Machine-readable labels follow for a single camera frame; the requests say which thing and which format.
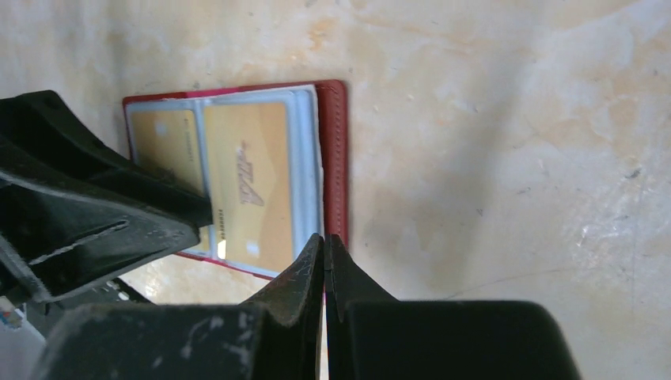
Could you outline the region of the red leather card holder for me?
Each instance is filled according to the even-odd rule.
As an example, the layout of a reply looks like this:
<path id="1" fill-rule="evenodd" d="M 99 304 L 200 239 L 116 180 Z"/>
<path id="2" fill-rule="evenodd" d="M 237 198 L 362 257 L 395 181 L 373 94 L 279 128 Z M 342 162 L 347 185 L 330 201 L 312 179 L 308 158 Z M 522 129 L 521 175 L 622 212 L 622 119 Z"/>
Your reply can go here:
<path id="1" fill-rule="evenodd" d="M 343 240 L 348 238 L 348 110 L 344 82 L 330 79 L 129 96 L 123 99 L 123 113 L 131 159 L 135 163 L 131 152 L 131 112 L 182 109 L 194 112 L 205 197 L 210 201 L 213 217 L 204 134 L 205 107 L 276 102 L 283 103 L 287 109 L 294 250 L 294 259 L 287 269 L 313 234 L 337 234 Z M 200 229 L 200 237 L 199 244 L 181 252 L 182 257 L 221 265 L 263 279 L 273 279 L 280 273 L 268 273 L 218 258 L 214 220 Z"/>

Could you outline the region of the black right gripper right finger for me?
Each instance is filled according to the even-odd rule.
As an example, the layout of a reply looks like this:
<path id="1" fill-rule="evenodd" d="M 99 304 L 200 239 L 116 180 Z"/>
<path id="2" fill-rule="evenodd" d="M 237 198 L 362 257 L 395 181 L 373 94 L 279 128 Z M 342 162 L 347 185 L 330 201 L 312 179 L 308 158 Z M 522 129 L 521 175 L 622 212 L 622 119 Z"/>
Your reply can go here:
<path id="1" fill-rule="evenodd" d="M 335 234 L 324 241 L 324 295 L 329 377 L 380 378 L 385 350 L 373 320 L 396 299 L 354 262 Z"/>

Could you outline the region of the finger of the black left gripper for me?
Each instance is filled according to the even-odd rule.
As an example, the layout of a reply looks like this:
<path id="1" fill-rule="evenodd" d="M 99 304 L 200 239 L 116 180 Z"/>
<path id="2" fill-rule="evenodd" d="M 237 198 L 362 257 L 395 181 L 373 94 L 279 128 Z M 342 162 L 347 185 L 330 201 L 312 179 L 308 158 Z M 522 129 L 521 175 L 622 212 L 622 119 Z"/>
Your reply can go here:
<path id="1" fill-rule="evenodd" d="M 1 266 L 37 302 L 79 295 L 199 242 L 199 230 L 118 197 L 1 180 Z"/>
<path id="2" fill-rule="evenodd" d="M 75 180 L 197 226 L 213 222 L 206 197 L 179 188 L 107 147 L 52 90 L 2 99 L 1 136 Z"/>

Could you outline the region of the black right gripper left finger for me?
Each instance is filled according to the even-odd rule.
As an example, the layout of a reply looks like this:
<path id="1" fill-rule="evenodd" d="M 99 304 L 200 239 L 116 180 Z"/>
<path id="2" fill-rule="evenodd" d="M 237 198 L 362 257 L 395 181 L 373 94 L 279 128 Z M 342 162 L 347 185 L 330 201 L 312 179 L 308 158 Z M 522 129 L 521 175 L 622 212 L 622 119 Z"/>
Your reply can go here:
<path id="1" fill-rule="evenodd" d="M 324 239 L 313 234 L 298 258 L 243 302 L 254 312 L 249 379 L 318 379 Z"/>

